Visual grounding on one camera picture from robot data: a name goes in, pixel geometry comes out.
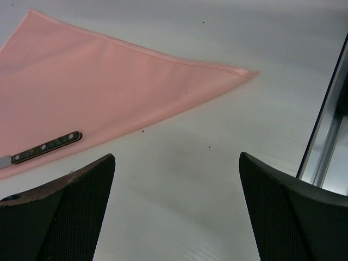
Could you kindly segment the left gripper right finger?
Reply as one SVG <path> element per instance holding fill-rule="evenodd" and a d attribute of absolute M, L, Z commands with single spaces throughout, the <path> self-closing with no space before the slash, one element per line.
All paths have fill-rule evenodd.
<path fill-rule="evenodd" d="M 246 152 L 239 173 L 261 260 L 347 260 L 347 196 Z"/>

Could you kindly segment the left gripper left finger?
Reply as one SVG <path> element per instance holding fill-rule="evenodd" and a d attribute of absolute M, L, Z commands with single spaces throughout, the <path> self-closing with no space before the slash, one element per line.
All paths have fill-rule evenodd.
<path fill-rule="evenodd" d="M 92 260 L 115 157 L 1 200 L 1 260 Z"/>

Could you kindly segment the knife with dark handle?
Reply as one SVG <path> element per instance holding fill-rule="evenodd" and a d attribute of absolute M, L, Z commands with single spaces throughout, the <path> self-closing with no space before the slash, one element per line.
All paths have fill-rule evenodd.
<path fill-rule="evenodd" d="M 60 136 L 43 144 L 37 145 L 28 150 L 16 153 L 14 155 L 8 155 L 1 157 L 1 169 L 4 169 L 11 165 L 17 165 L 25 161 L 31 160 L 33 158 L 39 157 L 46 153 L 52 152 L 59 148 L 65 147 L 72 143 L 81 140 L 83 137 L 82 133 L 79 131 L 74 131 L 66 135 Z"/>

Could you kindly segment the pink satin napkin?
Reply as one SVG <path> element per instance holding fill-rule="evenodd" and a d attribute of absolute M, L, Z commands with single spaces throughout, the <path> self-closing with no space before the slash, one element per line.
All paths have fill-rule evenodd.
<path fill-rule="evenodd" d="M 29 9 L 1 48 L 1 156 L 74 131 L 82 139 L 5 167 L 1 178 L 167 119 L 255 75 L 160 53 Z"/>

